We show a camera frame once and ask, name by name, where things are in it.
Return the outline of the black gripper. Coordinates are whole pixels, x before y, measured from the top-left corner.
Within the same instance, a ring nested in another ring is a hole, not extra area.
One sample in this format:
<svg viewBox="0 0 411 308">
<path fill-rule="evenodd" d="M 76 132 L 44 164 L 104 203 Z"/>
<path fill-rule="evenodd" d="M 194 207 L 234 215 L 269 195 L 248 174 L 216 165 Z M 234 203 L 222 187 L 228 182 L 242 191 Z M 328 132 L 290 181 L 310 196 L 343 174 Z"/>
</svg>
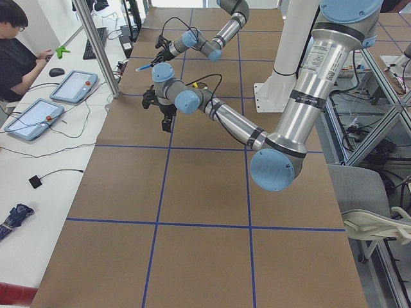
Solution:
<svg viewBox="0 0 411 308">
<path fill-rule="evenodd" d="M 169 47 L 162 48 L 155 57 L 155 63 L 167 62 L 173 59 L 173 54 L 171 53 Z"/>
<path fill-rule="evenodd" d="M 173 117 L 176 116 L 176 106 L 171 105 L 160 105 L 160 111 L 164 114 L 164 118 L 161 121 L 162 130 L 165 132 L 170 132 L 173 124 Z"/>
</svg>

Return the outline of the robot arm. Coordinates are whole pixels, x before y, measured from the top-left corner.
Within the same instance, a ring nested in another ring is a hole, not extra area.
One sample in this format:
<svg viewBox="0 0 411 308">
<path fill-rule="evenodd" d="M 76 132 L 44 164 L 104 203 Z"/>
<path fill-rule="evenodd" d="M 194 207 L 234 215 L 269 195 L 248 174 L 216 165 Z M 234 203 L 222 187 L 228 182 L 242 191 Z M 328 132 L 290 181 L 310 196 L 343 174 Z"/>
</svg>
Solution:
<svg viewBox="0 0 411 308">
<path fill-rule="evenodd" d="M 194 26 L 188 26 L 187 30 L 175 40 L 168 40 L 160 34 L 155 43 L 159 52 L 150 66 L 170 61 L 189 49 L 197 50 L 212 62 L 218 61 L 222 49 L 246 25 L 249 19 L 249 6 L 244 0 L 221 0 L 216 3 L 231 16 L 231 19 L 211 40 L 203 36 L 202 32 Z"/>
<path fill-rule="evenodd" d="M 374 44 L 376 22 L 381 1 L 321 1 L 311 34 L 314 43 L 301 69 L 295 87 L 274 132 L 268 133 L 211 91 L 194 88 L 175 77 L 170 60 L 189 48 L 199 50 L 208 59 L 219 59 L 223 47 L 246 24 L 249 7 L 246 1 L 220 1 L 231 15 L 230 21 L 212 40 L 197 30 L 187 30 L 177 40 L 159 50 L 151 63 L 155 101 L 166 114 L 164 130 L 176 111 L 192 114 L 203 111 L 221 124 L 246 147 L 254 150 L 250 170 L 252 179 L 268 191 L 287 188 L 302 169 L 307 154 L 306 140 L 317 116 L 324 108 L 334 82 L 346 58 L 357 49 Z"/>
</svg>

